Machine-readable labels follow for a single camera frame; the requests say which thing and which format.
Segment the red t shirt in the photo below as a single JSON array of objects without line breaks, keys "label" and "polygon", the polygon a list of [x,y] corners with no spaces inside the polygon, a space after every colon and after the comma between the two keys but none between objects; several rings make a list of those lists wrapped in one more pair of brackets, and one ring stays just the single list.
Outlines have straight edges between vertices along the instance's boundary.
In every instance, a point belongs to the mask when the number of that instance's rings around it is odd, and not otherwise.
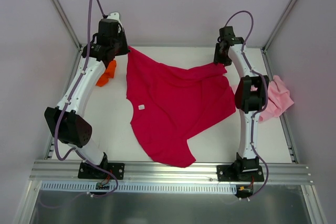
[{"label": "red t shirt", "polygon": [[214,63],[172,67],[131,49],[126,74],[130,124],[153,161],[181,168],[195,162],[187,141],[236,111],[226,72]]}]

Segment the pink t shirt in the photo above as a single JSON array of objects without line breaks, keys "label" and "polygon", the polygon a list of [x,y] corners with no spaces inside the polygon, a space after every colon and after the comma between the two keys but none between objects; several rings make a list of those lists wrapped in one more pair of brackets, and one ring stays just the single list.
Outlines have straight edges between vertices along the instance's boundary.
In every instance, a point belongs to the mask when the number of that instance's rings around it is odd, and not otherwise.
[{"label": "pink t shirt", "polygon": [[267,75],[245,76],[231,89],[234,105],[248,123],[278,118],[294,104],[279,76],[274,76],[272,81]]}]

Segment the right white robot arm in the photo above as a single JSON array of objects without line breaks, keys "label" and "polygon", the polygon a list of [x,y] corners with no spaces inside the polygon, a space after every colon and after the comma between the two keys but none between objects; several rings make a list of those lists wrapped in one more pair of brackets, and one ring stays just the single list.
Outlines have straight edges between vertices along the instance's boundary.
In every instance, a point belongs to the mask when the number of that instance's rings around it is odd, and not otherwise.
[{"label": "right white robot arm", "polygon": [[248,61],[241,37],[221,37],[216,44],[214,62],[224,66],[233,63],[240,77],[234,96],[240,115],[240,143],[236,160],[230,165],[217,166],[217,179],[220,182],[263,182],[257,153],[257,126],[260,113],[267,105],[269,79]]}]

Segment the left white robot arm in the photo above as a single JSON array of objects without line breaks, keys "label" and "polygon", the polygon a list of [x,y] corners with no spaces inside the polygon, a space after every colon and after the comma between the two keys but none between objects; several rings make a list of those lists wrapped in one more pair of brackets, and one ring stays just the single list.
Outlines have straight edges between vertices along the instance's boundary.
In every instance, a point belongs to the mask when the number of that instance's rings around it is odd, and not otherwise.
[{"label": "left white robot arm", "polygon": [[116,56],[129,52],[124,28],[117,13],[99,21],[98,32],[89,36],[79,66],[68,90],[54,108],[44,112],[47,125],[55,141],[55,154],[64,161],[58,144],[69,146],[81,159],[79,178],[104,178],[109,175],[109,162],[105,152],[92,140],[92,126],[84,113],[94,86]]}]

